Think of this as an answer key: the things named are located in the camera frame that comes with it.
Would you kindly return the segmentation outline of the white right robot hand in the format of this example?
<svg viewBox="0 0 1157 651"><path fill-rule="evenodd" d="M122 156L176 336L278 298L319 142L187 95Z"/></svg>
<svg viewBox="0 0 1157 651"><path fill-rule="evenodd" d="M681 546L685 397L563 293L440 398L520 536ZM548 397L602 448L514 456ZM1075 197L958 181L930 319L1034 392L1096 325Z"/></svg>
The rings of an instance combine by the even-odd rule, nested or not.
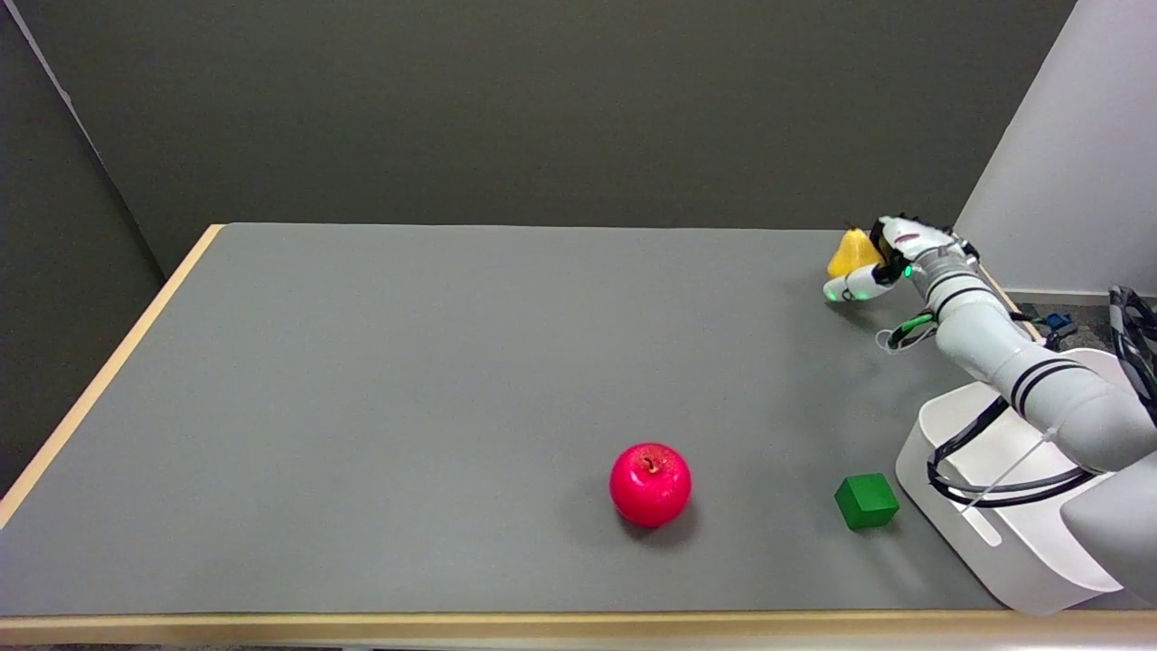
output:
<svg viewBox="0 0 1157 651"><path fill-rule="evenodd" d="M862 243L838 252L860 254L870 251L865 262L850 262L847 269L823 284L827 302L863 302L891 291L901 280L909 280L923 299L934 289L955 278L978 275L980 256L973 244L950 230L929 225L918 217L898 214L879 217L870 230L852 230Z"/></svg>

